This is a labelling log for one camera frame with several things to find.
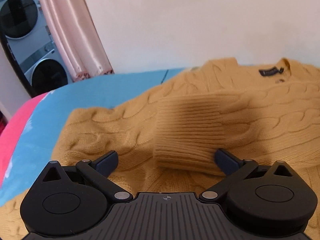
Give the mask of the grey washing machine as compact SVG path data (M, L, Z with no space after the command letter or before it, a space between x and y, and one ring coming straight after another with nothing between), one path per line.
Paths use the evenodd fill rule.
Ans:
M1 30L18 64L53 49L39 0L1 0Z
M27 57L20 68L37 94L73 83L55 44L48 43Z

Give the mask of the pink satin curtain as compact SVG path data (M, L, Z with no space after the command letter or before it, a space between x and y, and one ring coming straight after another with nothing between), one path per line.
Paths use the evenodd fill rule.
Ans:
M114 73L85 0L40 0L40 4L73 81Z

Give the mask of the upper grey washing machine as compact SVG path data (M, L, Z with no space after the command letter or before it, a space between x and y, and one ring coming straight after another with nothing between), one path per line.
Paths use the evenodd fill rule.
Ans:
M1 0L1 30L18 64L53 49L39 0Z

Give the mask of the lower grey washing machine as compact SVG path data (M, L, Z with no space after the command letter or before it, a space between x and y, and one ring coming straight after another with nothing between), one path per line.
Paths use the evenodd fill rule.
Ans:
M73 83L55 44L48 43L27 57L20 68L37 94Z

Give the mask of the blue and pink bedsheet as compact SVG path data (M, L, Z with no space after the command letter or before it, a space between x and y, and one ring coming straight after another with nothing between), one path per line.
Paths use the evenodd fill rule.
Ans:
M48 163L68 116L76 108L113 108L181 72L103 75L30 99L1 134L1 204L31 187Z

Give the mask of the mustard cable-knit sweater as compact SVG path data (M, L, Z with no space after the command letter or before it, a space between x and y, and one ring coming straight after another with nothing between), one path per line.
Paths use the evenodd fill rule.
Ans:
M214 161L223 148L271 166L285 161L316 194L304 232L256 236L236 227L217 203L199 199L226 175ZM182 72L114 109L77 108L52 152L62 166L110 151L108 179L133 195L113 204L82 233L29 233L20 206L29 190L1 207L1 239L319 239L319 69L282 59L247 67L233 58Z

